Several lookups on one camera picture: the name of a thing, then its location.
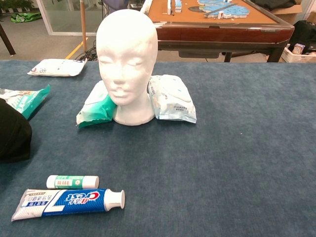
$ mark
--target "toothpaste tube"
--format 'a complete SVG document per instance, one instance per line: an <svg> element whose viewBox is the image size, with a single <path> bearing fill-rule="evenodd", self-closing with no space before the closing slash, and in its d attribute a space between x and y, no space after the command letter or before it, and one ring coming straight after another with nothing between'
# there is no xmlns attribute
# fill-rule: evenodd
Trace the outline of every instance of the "toothpaste tube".
<svg viewBox="0 0 316 237"><path fill-rule="evenodd" d="M12 216L12 221L41 216L109 211L124 208L125 193L110 189L32 190L27 189Z"/></svg>

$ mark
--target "green bag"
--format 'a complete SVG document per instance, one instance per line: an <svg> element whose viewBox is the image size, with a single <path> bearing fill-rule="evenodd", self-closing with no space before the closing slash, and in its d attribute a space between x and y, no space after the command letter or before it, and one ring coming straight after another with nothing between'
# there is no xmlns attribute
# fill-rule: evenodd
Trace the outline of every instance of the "green bag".
<svg viewBox="0 0 316 237"><path fill-rule="evenodd" d="M37 13L13 13L11 14L11 21L13 23L22 23L22 22L29 22L35 21L41 18L40 12Z"/></svg>

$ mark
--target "wooden pole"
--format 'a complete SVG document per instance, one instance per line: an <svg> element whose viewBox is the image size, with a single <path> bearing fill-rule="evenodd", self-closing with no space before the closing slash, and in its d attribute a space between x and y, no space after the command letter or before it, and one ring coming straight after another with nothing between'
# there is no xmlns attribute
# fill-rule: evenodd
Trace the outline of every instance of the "wooden pole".
<svg viewBox="0 0 316 237"><path fill-rule="evenodd" d="M85 10L84 10L84 0L80 0L80 13L81 13L81 28L82 28L82 42L83 50L87 51L87 42L85 39Z"/></svg>

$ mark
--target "floor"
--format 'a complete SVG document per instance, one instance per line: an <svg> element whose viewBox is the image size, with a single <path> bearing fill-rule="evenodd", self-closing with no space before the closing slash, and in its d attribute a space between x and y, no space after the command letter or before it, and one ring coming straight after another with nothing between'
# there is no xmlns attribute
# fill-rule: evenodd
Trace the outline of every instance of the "floor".
<svg viewBox="0 0 316 237"><path fill-rule="evenodd" d="M50 36L43 19L27 23L12 23L10 16L0 16L0 22L16 52L11 56L2 40L0 40L0 60L40 61L48 58L66 58L82 42L81 36ZM93 46L95 37L88 37L87 49ZM76 59L83 48L79 48L70 59ZM216 59L180 58L175 51L159 51L157 61L183 62L223 62L224 56ZM252 54L232 58L231 62L262 63L266 62L264 54Z"/></svg>

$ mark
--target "toothpaste cap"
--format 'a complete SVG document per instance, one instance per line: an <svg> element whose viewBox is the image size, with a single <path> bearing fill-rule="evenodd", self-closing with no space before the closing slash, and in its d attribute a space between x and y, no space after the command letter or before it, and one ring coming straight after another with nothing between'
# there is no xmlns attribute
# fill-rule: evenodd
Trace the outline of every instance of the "toothpaste cap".
<svg viewBox="0 0 316 237"><path fill-rule="evenodd" d="M123 209L125 206L124 190L120 192L112 192L110 189L106 189L104 194L104 206L106 211L111 210L113 207L121 207L121 209Z"/></svg>

